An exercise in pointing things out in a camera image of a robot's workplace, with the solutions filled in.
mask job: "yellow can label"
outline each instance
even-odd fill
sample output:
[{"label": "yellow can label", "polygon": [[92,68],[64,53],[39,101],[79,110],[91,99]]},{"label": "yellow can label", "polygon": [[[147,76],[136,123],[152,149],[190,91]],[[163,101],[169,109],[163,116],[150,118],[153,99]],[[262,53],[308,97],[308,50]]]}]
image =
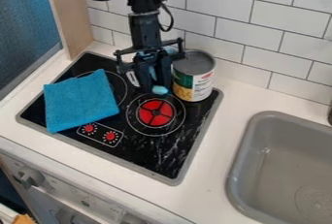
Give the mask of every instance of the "yellow can label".
[{"label": "yellow can label", "polygon": [[182,100],[198,102],[208,98],[213,90],[214,70],[204,75],[190,76],[174,70],[173,91]]}]

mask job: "gray sink basin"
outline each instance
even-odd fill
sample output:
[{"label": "gray sink basin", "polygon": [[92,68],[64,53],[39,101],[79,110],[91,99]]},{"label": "gray sink basin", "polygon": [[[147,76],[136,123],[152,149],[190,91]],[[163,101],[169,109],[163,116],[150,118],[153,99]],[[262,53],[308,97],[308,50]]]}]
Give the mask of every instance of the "gray sink basin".
[{"label": "gray sink basin", "polygon": [[264,224],[331,224],[332,128],[281,112],[255,115],[226,191],[238,211]]}]

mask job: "red knob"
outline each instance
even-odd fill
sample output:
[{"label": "red knob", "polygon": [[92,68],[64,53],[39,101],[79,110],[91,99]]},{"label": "red knob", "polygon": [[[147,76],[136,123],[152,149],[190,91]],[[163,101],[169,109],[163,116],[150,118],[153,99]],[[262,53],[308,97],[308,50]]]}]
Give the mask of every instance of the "red knob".
[{"label": "red knob", "polygon": [[85,132],[87,132],[87,133],[91,133],[91,132],[93,132],[94,127],[93,127],[93,125],[88,124],[88,125],[86,125],[86,126],[84,127],[84,129],[85,129]]},{"label": "red knob", "polygon": [[106,140],[109,141],[109,142],[113,141],[115,138],[116,138],[115,133],[108,133],[106,135]]}]

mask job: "food can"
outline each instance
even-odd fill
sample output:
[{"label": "food can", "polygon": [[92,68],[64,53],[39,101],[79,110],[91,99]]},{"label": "food can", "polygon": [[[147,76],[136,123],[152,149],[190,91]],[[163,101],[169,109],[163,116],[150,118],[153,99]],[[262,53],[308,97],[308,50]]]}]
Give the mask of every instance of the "food can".
[{"label": "food can", "polygon": [[173,91],[187,102],[208,98],[213,90],[215,59],[201,50],[188,50],[185,59],[173,63]]}]

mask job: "wall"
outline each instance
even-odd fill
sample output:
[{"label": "wall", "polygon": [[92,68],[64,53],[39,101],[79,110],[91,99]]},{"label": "wall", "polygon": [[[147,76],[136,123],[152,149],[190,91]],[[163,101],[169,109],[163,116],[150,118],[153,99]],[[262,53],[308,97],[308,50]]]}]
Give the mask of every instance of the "wall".
[{"label": "wall", "polygon": [[0,100],[60,50],[49,0],[0,0]]},{"label": "wall", "polygon": [[[332,0],[168,0],[175,27],[217,58],[225,77],[329,104]],[[130,47],[126,0],[87,0],[96,40]],[[160,20],[167,24],[162,14]]]}]

